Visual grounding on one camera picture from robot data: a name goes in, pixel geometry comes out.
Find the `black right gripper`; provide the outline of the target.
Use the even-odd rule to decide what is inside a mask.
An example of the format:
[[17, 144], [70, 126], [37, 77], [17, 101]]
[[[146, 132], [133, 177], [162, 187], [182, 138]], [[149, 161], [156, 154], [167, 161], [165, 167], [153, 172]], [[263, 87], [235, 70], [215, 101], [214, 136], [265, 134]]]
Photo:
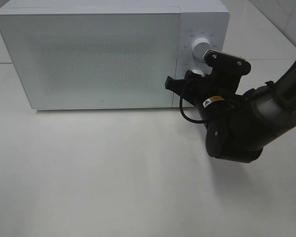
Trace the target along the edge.
[[184, 100], [195, 106], [197, 101], [217, 95], [235, 105], [239, 102], [239, 96], [235, 94], [238, 86], [239, 76], [213, 71], [202, 77], [187, 70], [185, 79], [168, 76], [165, 81], [165, 89], [180, 96], [180, 108], [183, 107]]

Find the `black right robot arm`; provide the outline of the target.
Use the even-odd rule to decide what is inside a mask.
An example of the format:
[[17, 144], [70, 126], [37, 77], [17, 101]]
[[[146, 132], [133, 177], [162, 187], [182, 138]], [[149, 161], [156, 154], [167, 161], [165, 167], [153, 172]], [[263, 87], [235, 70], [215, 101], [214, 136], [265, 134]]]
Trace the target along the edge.
[[277, 82], [238, 95], [250, 63], [219, 56], [206, 63], [212, 68], [210, 74], [189, 70], [183, 79], [168, 77], [165, 88], [199, 111], [197, 123], [205, 125], [209, 156], [250, 163], [264, 146], [296, 126], [296, 67]]

